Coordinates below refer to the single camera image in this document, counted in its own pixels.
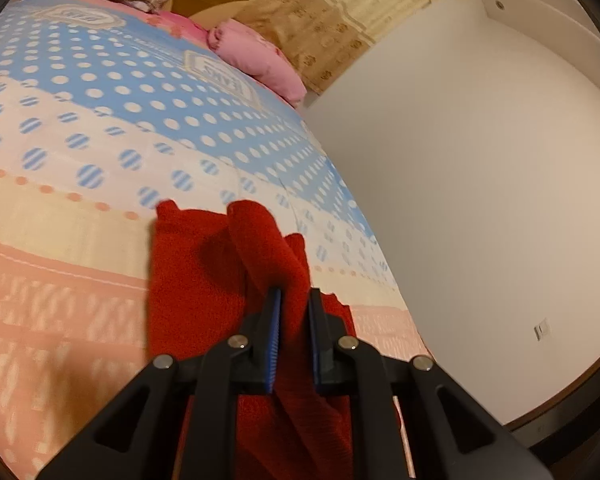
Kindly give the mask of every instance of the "wall outlet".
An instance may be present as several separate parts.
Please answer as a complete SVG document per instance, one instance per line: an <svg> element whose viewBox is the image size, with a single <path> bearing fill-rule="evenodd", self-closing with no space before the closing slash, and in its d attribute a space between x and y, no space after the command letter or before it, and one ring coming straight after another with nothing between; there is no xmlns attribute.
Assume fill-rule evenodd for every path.
<svg viewBox="0 0 600 480"><path fill-rule="evenodd" d="M536 338L540 341L544 336L548 335L550 332L549 323L546 318L544 318L539 324L534 327L534 332L536 333Z"/></svg>

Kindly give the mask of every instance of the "polka dot bed sheet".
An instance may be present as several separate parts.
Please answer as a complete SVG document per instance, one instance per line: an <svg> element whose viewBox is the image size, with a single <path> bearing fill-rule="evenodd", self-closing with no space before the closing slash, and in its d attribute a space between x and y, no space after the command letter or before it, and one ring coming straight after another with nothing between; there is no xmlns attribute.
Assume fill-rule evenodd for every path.
<svg viewBox="0 0 600 480"><path fill-rule="evenodd" d="M23 480L146 362L155 205L264 204L385 354L426 352L364 216L296 112L106 0L0 15L0 456Z"/></svg>

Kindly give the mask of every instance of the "pink pillow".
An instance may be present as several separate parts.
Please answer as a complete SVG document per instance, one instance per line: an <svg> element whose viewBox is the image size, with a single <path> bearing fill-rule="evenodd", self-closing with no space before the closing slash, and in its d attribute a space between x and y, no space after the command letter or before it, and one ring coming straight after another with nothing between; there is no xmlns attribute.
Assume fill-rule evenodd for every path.
<svg viewBox="0 0 600 480"><path fill-rule="evenodd" d="M208 44L224 62L252 76L292 106L304 98L306 88L291 63L255 30L227 20L209 31Z"/></svg>

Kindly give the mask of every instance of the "curtain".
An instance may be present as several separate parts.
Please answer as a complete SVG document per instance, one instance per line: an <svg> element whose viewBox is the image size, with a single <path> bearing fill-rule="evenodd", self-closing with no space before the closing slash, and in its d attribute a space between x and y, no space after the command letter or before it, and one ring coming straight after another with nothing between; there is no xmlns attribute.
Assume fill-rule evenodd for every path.
<svg viewBox="0 0 600 480"><path fill-rule="evenodd" d="M253 0L235 17L280 47L321 94L395 25L433 0Z"/></svg>

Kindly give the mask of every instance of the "red cloth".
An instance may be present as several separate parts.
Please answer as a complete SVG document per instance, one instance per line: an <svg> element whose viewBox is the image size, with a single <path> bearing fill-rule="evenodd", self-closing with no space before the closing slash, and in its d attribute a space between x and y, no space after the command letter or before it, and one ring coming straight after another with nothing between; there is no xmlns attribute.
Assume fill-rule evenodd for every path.
<svg viewBox="0 0 600 480"><path fill-rule="evenodd" d="M299 234L282 237L255 202L233 202L227 215L157 207L149 290L151 355L199 355L237 333L262 307L266 291L284 291L274 395L238 402L236 475L241 480L350 480L349 401L314 392L305 322L310 288ZM325 311L354 335L348 306L322 295Z"/></svg>

